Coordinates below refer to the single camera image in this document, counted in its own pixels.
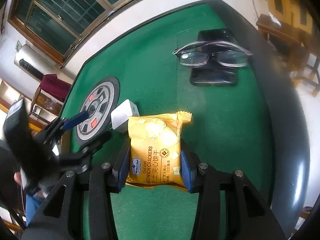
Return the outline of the person's right hand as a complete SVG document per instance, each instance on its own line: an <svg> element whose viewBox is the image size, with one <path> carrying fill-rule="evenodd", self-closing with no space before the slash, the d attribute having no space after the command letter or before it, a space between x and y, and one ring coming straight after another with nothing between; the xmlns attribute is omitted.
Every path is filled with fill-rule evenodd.
<svg viewBox="0 0 320 240"><path fill-rule="evenodd" d="M18 185L22 185L22 179L21 179L21 173L20 172L15 172L14 174L14 181L18 184Z"/></svg>

